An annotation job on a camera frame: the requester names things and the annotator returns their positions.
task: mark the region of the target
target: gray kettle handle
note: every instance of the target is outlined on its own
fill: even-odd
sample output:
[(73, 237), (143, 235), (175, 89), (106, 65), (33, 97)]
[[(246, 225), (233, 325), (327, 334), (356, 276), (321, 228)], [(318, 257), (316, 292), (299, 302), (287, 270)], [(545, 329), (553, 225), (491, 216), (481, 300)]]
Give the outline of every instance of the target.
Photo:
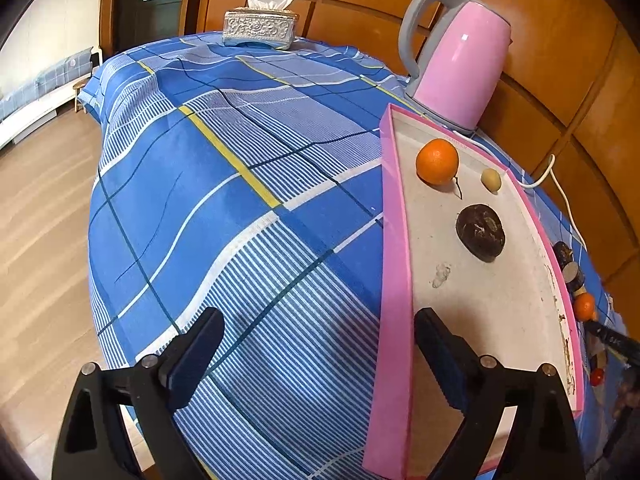
[[(443, 14), (438, 20), (438, 24), (443, 23), (446, 24), (446, 27), (449, 26), (450, 21), (455, 17), (455, 15), (460, 10), (460, 7), (466, 4), (469, 0), (412, 0), (409, 6), (406, 9), (404, 14), (404, 18), (402, 19), (402, 25), (400, 26), (400, 34), (398, 35), (398, 52), (400, 53), (400, 59), (402, 60), (402, 64), (407, 69), (409, 76), (411, 76), (412, 80), (417, 79), (420, 76), (420, 68), (418, 64), (415, 62), (414, 50), (412, 49), (412, 37), (414, 36), (415, 29), (418, 26), (418, 22), (422, 17), (424, 9), (426, 9), (433, 2), (441, 2), (447, 7), (447, 12)], [(434, 34), (436, 32), (436, 27), (431, 32), (430, 36), (427, 38), (427, 42), (423, 48), (423, 51), (426, 49), (427, 44), (431, 41), (432, 43), (438, 43), (442, 34), (444, 33), (443, 27), (438, 27), (440, 30), (439, 34)]]

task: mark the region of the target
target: tissue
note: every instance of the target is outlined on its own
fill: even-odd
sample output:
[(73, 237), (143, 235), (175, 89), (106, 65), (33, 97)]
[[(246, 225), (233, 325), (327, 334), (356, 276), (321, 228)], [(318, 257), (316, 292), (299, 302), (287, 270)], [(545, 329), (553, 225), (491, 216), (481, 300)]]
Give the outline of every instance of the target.
[(247, 0), (250, 9), (284, 10), (293, 0)]

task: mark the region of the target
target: small orange fruit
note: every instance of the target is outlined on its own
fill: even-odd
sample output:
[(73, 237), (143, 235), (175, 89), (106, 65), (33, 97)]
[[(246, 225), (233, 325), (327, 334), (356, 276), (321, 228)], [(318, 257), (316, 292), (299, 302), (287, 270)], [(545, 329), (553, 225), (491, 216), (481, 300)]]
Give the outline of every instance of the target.
[(576, 296), (574, 300), (575, 319), (585, 322), (593, 319), (593, 313), (596, 311), (596, 300), (588, 292), (583, 292)]
[(427, 142), (415, 158), (415, 171), (429, 184), (446, 184), (458, 172), (458, 150), (445, 139), (433, 139)]

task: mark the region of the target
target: blue plaid tablecloth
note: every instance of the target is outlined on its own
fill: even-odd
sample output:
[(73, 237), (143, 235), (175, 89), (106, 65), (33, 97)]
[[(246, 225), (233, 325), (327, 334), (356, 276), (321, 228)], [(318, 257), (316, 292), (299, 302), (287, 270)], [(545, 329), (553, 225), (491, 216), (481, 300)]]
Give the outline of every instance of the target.
[[(375, 478), (360, 463), (382, 284), (378, 125), (389, 103), (411, 108), (405, 85), (354, 47), (225, 47), (210, 33), (119, 54), (80, 94), (103, 137), (88, 233), (100, 345), (110, 367), (132, 365), (206, 306), (224, 313), (222, 344), (175, 415), (220, 480)], [(566, 218), (528, 193), (620, 329)], [(586, 379), (587, 463), (620, 368), (609, 360), (597, 392)]]

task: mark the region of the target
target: white wall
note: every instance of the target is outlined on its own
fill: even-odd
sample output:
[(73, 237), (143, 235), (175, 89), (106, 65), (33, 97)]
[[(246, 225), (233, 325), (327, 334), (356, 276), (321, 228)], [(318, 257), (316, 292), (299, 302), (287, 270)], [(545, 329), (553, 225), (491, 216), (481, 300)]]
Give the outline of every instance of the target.
[(34, 0), (0, 50), (0, 97), (57, 61), (98, 45), (100, 0)]

